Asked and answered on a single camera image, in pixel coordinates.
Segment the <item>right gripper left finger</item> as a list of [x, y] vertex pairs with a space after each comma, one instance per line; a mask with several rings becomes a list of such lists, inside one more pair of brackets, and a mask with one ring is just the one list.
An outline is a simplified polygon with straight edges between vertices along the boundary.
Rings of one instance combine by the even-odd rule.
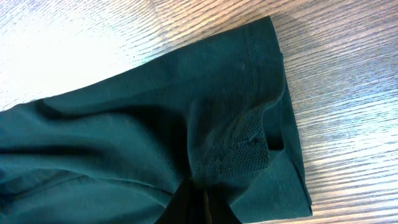
[[155, 224], [205, 224], [205, 191], [184, 179]]

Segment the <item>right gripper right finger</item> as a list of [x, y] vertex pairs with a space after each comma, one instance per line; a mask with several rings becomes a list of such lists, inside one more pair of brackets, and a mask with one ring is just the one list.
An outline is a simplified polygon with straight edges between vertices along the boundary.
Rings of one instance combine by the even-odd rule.
[[207, 224], [242, 224], [223, 197], [213, 189], [205, 190]]

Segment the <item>black polo shirt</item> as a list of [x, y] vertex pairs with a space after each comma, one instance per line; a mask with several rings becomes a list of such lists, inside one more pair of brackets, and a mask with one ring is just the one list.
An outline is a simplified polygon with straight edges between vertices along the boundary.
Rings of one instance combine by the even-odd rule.
[[184, 179], [241, 223], [312, 215], [270, 17], [1, 113], [2, 223], [155, 223]]

